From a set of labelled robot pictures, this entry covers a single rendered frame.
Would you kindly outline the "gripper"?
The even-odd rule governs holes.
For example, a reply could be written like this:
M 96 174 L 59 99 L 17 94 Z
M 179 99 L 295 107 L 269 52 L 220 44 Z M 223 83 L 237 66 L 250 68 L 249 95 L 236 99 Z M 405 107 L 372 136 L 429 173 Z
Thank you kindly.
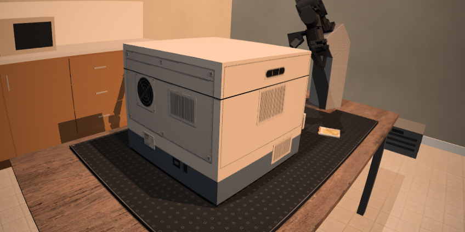
M 316 27 L 314 27 L 314 28 L 315 28 L 315 31 L 316 31 L 317 40 L 309 42 L 309 49 L 312 52 L 311 53 L 311 58 L 313 59 L 314 63 L 318 67 L 318 69 L 320 71 L 322 71 L 322 70 L 324 70 L 324 67 L 326 65 L 329 44 L 327 45 L 327 43 L 326 43 L 327 39 L 326 38 L 324 39 L 324 34 L 323 34 L 322 27 L 318 27 L 318 29 Z M 320 39 L 322 39 L 322 40 L 320 40 Z M 320 59 L 318 57 L 318 56 L 321 56 L 321 55 L 324 56 L 322 62 L 320 61 Z

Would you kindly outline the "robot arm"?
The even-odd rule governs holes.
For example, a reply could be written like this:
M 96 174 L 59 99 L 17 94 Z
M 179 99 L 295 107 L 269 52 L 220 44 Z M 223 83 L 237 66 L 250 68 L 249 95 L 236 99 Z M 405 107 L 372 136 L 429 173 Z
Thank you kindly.
M 327 11 L 324 8 L 322 0 L 295 0 L 296 8 L 301 21 L 307 26 L 307 30 L 289 33 L 288 41 L 291 48 L 297 48 L 304 42 L 303 36 L 306 36 L 308 46 L 310 41 L 317 40 L 316 31 L 313 27 L 322 27 L 323 33 L 329 33 L 334 30 L 335 22 L 326 19 Z

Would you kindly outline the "beige benchtop instrument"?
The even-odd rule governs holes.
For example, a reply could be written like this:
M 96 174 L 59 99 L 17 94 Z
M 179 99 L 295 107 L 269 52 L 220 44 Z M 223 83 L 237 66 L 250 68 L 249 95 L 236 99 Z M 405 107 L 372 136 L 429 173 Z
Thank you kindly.
M 220 37 L 123 43 L 129 146 L 218 205 L 298 152 L 310 59 Z

